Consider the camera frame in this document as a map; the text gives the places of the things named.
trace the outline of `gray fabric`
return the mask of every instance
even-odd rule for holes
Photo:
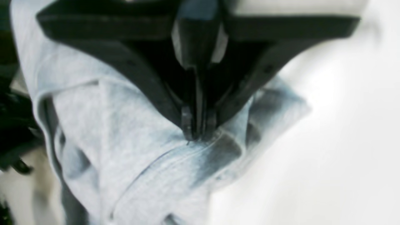
[[[212,140],[188,143],[113,68],[44,37],[34,17],[50,2],[13,0],[12,20],[68,225],[204,224],[210,193],[308,112],[276,78]]]

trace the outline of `white background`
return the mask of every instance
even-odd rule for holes
[[[209,224],[400,224],[400,1],[280,75],[313,111],[214,194]]]

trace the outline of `black machine part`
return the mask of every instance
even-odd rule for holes
[[[32,168],[20,158],[43,145],[43,138],[32,113],[31,100],[10,89],[18,68],[9,2],[5,1],[0,4],[0,170],[6,171],[12,167],[26,175]]]
[[[346,38],[353,16],[239,16],[223,0],[59,0],[37,15],[45,35],[111,65],[188,140],[209,139],[300,52]],[[172,41],[178,26],[179,62]],[[224,57],[212,61],[219,29]]]

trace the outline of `gray sweatshirt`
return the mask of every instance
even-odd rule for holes
[[[51,2],[13,0],[12,27],[67,225],[203,225],[210,193],[309,111],[275,78],[212,140],[188,143],[112,67],[43,35],[35,15]]]

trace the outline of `white table surface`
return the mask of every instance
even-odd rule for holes
[[[245,15],[359,16],[368,0],[225,0],[232,11]]]
[[[351,39],[283,69],[313,111],[213,195],[209,225],[400,224],[399,8],[372,0]]]

